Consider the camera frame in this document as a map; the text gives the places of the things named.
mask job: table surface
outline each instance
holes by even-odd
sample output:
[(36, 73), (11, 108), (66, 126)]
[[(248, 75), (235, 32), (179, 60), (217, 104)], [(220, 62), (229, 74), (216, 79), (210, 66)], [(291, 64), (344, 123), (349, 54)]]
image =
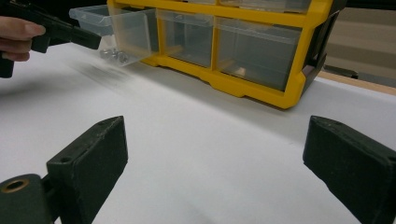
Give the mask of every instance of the table surface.
[(396, 149), (396, 96), (317, 77), (279, 110), (176, 71), (67, 44), (0, 80), (0, 181), (44, 176), (94, 123), (123, 115), (129, 163), (93, 223), (359, 223), (303, 164), (311, 115)]

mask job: transparent plastic bin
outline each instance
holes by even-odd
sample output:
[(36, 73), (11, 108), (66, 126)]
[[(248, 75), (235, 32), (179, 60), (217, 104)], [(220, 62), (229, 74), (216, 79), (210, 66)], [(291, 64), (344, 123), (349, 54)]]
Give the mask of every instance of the transparent plastic bin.
[(157, 33), (150, 33), (148, 21), (155, 20), (155, 9), (130, 11), (114, 7), (96, 6), (73, 8), (70, 18), (78, 20), (82, 29), (102, 37), (99, 52), (101, 58), (124, 66), (149, 57), (158, 50)]
[(222, 73), (285, 90), (300, 30), (225, 18), (216, 27)]
[(188, 63), (210, 66), (213, 16), (158, 9), (157, 18), (163, 21), (165, 54)]
[(216, 0), (188, 0), (189, 3), (215, 5)]
[(220, 0), (220, 3), (258, 10), (306, 12), (311, 0)]

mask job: finger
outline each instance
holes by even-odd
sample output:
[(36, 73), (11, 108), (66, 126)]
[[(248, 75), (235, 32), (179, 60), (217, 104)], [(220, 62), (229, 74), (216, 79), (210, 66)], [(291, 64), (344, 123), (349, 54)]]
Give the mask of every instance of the finger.
[(30, 21), (12, 17), (0, 17), (0, 37), (27, 40), (46, 33), (46, 28)]
[(32, 40), (0, 39), (0, 50), (12, 53), (26, 53), (32, 47)]
[(3, 52), (1, 55), (4, 59), (9, 59), (14, 62), (26, 62), (30, 58), (29, 52), (27, 53), (10, 53), (10, 52)]

